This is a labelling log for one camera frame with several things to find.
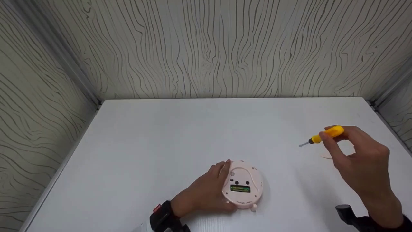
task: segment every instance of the green battery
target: green battery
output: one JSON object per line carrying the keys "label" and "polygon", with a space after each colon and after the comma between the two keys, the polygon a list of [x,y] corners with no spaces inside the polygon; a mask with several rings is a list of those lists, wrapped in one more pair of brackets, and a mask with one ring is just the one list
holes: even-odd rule
{"label": "green battery", "polygon": [[233,192],[250,192],[250,186],[230,185],[230,190]]}

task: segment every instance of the black wristband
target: black wristband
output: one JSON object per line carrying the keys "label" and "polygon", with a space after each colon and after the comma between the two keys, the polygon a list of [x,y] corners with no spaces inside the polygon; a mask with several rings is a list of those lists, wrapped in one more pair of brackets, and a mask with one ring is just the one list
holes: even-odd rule
{"label": "black wristband", "polygon": [[400,227],[387,229],[376,223],[370,216],[357,218],[350,205],[338,205],[335,208],[342,221],[348,225],[353,225],[360,232],[412,232],[412,222],[405,215]]}
{"label": "black wristband", "polygon": [[170,201],[165,201],[160,208],[152,213],[150,216],[150,227],[154,232],[164,232],[168,228],[173,232],[181,231],[183,228],[188,229],[187,225],[182,227],[179,217],[173,213]]}

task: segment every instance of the screwdriver handle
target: screwdriver handle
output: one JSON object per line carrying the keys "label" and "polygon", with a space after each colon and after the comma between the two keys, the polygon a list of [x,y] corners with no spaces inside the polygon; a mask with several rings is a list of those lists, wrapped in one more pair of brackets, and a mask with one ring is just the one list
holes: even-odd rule
{"label": "screwdriver handle", "polygon": [[[336,125],[333,126],[327,130],[324,131],[326,134],[328,134],[330,137],[334,138],[336,136],[341,135],[344,132],[344,129],[342,126],[340,125]],[[314,143],[320,143],[322,141],[321,137],[319,136],[319,134],[312,136],[311,139],[309,139],[309,143],[310,144],[314,144]]]}

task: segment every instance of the screwdriver shaft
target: screwdriver shaft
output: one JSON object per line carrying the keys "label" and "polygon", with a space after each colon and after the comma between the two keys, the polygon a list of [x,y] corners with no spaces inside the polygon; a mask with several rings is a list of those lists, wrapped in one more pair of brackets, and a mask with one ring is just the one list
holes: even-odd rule
{"label": "screwdriver shaft", "polygon": [[307,145],[307,144],[309,144],[309,142],[303,143],[303,144],[299,145],[299,147],[303,147],[303,146],[305,146],[305,145]]}

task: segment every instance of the wrist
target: wrist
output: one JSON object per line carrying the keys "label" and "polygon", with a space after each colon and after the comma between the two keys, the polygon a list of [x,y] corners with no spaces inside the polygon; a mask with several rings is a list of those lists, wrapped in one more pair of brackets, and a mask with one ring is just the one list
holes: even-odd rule
{"label": "wrist", "polygon": [[371,218],[383,228],[393,229],[402,225],[402,205],[392,191],[361,199]]}
{"label": "wrist", "polygon": [[176,217],[183,218],[194,211],[193,203],[190,196],[183,190],[177,194],[171,201],[170,205]]}

